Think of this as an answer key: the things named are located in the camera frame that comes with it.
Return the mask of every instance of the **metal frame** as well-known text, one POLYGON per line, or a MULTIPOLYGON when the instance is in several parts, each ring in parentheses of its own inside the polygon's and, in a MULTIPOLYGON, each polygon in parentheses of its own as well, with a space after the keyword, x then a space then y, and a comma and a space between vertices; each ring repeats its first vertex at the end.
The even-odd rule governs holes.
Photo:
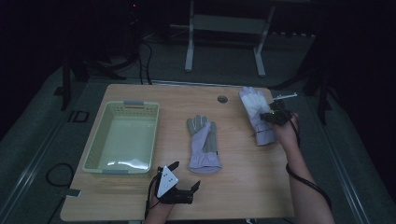
POLYGON ((271 7, 267 20, 257 20, 248 18, 233 18, 221 16, 208 16, 194 14, 194 0, 190 4, 190 26, 189 45, 187 47, 186 64, 184 70, 192 71, 192 61, 194 56, 194 30, 210 30, 233 33, 257 34, 261 35, 259 44, 253 48, 254 58, 259 77, 265 76, 264 64, 262 62, 262 47, 273 18, 275 7, 271 7))

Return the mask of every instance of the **wooden table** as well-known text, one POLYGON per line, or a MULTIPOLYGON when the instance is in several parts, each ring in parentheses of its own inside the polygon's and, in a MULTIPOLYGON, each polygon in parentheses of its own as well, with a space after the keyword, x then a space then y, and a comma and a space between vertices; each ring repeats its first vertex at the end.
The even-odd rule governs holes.
MULTIPOLYGON (((177 204, 169 219, 227 219, 293 217, 286 155, 278 143, 257 147, 247 112, 239 98, 241 88, 160 85, 109 85, 98 115, 107 101, 158 102, 160 121, 153 157, 153 175, 158 166, 180 161, 174 171, 179 189, 201 180, 192 204, 177 204), (228 102, 222 104, 218 97, 228 102), (188 170, 191 137, 186 120, 207 115, 218 127, 218 151, 222 170, 195 174, 188 170)), ((267 101, 271 92, 262 89, 267 101)), ((82 153, 71 189, 78 197, 67 197, 61 212, 65 221, 144 219, 150 178, 99 175, 82 171, 96 117, 82 153)))

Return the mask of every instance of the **finger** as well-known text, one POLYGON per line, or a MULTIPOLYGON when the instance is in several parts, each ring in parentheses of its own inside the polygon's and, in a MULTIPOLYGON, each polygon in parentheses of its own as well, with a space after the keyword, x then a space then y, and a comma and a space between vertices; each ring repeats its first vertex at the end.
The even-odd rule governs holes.
POLYGON ((204 152, 217 152, 217 136, 216 136, 216 123, 210 122, 210 133, 207 135, 204 152))
POLYGON ((245 107, 254 105, 254 97, 251 94, 251 92, 248 90, 245 92, 243 97, 241 97, 241 99, 242 99, 242 103, 244 103, 245 107))
POLYGON ((195 116, 195 130, 199 131, 202 129, 202 118, 201 115, 195 116))
POLYGON ((270 106, 267 103, 267 100, 265 99, 265 95, 262 91, 258 91, 258 94, 260 96, 260 104, 262 105, 262 110, 265 112, 270 110, 270 106))
POLYGON ((248 88, 248 91, 249 91, 250 93, 252 93, 252 94, 256 94, 256 90, 254 90, 253 87, 249 87, 249 88, 248 88))
POLYGON ((195 124, 192 119, 187 119, 187 128, 189 129, 189 133, 193 136, 196 133, 195 124))
POLYGON ((250 93, 250 90, 248 87, 242 87, 242 91, 246 94, 250 93))
POLYGON ((209 121, 209 118, 207 116, 201 117, 201 126, 204 127, 205 124, 209 121))

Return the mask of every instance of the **glove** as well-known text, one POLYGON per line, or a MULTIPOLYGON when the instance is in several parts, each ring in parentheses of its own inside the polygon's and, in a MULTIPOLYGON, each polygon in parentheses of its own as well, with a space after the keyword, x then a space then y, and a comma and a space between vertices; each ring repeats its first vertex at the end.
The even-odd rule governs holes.
POLYGON ((257 146, 264 146, 275 142, 276 134, 272 126, 260 118, 260 114, 270 111, 270 106, 267 104, 262 91, 256 91, 252 87, 243 87, 239 92, 239 97, 244 104, 251 126, 255 131, 257 146))
POLYGON ((187 119, 191 135, 191 159, 189 169, 199 174, 215 173, 221 169, 218 156, 216 123, 206 116, 187 119))

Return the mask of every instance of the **black cable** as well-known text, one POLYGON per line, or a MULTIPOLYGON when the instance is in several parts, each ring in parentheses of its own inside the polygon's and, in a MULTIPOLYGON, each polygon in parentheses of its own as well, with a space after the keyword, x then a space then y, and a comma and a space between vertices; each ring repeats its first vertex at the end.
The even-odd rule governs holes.
POLYGON ((329 205, 330 210, 332 210, 332 201, 330 200, 329 195, 327 195, 327 193, 321 189, 318 185, 312 183, 311 181, 304 179, 300 176, 298 176, 297 174, 295 174, 289 167, 289 164, 286 164, 286 171, 288 172, 289 175, 291 175, 292 177, 294 177, 295 179, 297 179, 298 181, 302 182, 303 184, 307 185, 308 187, 316 190, 318 193, 320 193, 323 198, 326 200, 327 205, 329 205))
POLYGON ((140 54, 138 56, 139 59, 139 77, 140 77, 140 84, 143 85, 143 76, 142 76, 142 58, 140 57, 140 54))
POLYGON ((148 43, 146 43, 144 41, 142 42, 142 44, 145 45, 146 47, 148 47, 148 49, 149 49, 148 62, 146 64, 146 78, 148 80, 148 84, 152 85, 151 78, 149 77, 149 62, 151 61, 152 48, 148 43))
MULTIPOLYGON (((286 118, 289 118, 288 114, 286 113, 286 111, 285 111, 283 108, 280 107, 279 110, 282 111, 282 113, 286 116, 286 118)), ((294 130, 294 132, 295 132, 295 134, 296 134, 298 147, 300 147, 300 134, 299 134, 299 131, 297 130, 297 128, 296 128, 296 126, 294 125, 294 123, 291 121, 291 118, 289 118, 289 122, 290 122, 291 127, 293 128, 293 130, 294 130)), ((289 175, 291 175, 292 177, 294 177, 294 178, 297 179, 298 181, 300 181, 300 182, 306 184, 308 187, 310 187, 310 188, 316 190, 318 193, 320 193, 320 194, 324 197, 324 199, 326 200, 327 205, 329 205, 330 209, 332 209, 332 201, 330 200, 329 195, 327 195, 327 193, 326 193, 323 189, 321 189, 318 185, 316 185, 316 184, 310 182, 309 180, 304 179, 304 178, 298 176, 297 174, 295 174, 295 173, 290 169, 288 163, 286 164, 286 171, 288 172, 289 175)))
MULTIPOLYGON (((75 171, 74 171, 73 167, 72 167, 70 164, 68 164, 68 163, 62 162, 62 163, 58 163, 58 164, 52 166, 52 167, 47 171, 47 173, 46 173, 46 180, 47 180, 47 182, 48 182, 51 186, 53 186, 53 187, 67 187, 67 188, 69 189, 69 188, 70 188, 70 185, 72 184, 72 180, 73 180, 74 175, 75 175, 75 171), (61 167, 61 166, 65 166, 65 167, 67 167, 67 168, 69 169, 69 171, 70 171, 70 178, 69 178, 69 180, 68 180, 67 183, 58 184, 58 183, 53 182, 53 181, 50 179, 50 174, 52 173, 53 170, 55 170, 55 168, 58 168, 58 167, 61 167)), ((52 214, 51 214, 51 216, 50 216, 50 218, 49 218, 49 220, 48 220, 47 223, 49 223, 49 224, 51 223, 53 217, 55 216, 56 212, 59 210, 59 208, 61 207, 61 205, 62 205, 63 203, 64 203, 64 197, 62 197, 62 199, 61 199, 61 200, 58 202, 58 204, 56 205, 56 207, 55 207, 55 209, 53 210, 53 212, 52 212, 52 214)))
POLYGON ((150 210, 151 208, 155 207, 158 203, 160 203, 160 202, 157 202, 157 203, 154 204, 153 206, 151 206, 151 207, 149 206, 149 201, 151 200, 151 189, 152 189, 152 185, 153 185, 154 182, 157 180, 157 178, 158 178, 159 175, 160 175, 160 174, 156 174, 154 177, 152 177, 151 182, 149 183, 149 186, 148 186, 148 199, 146 200, 145 219, 146 219, 146 217, 147 217, 148 214, 149 214, 149 210, 150 210))

